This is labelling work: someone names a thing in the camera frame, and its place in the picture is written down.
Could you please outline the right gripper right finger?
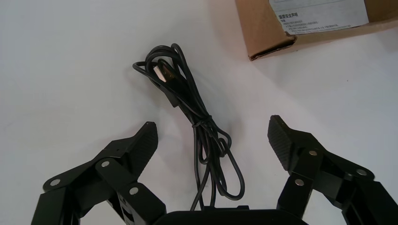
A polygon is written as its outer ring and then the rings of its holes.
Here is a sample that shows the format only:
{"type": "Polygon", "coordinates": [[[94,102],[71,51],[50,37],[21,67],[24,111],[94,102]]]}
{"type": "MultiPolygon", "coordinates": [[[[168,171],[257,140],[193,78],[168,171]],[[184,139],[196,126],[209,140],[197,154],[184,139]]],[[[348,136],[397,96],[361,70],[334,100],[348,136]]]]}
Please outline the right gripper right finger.
{"type": "Polygon", "coordinates": [[[369,169],[326,150],[311,134],[272,115],[268,140],[289,177],[277,208],[302,219],[313,191],[340,209],[348,225],[395,225],[398,206],[369,169]]]}

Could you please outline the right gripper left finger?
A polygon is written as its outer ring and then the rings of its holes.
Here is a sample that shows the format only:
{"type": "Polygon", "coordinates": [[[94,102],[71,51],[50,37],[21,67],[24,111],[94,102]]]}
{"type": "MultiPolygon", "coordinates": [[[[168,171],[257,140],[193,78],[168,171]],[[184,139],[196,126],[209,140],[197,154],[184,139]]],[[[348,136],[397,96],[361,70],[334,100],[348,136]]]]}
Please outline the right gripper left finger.
{"type": "Polygon", "coordinates": [[[138,178],[157,146],[156,124],[146,122],[134,136],[111,141],[92,160],[50,178],[32,224],[77,225],[102,202],[127,225],[155,224],[166,206],[138,178]]]}

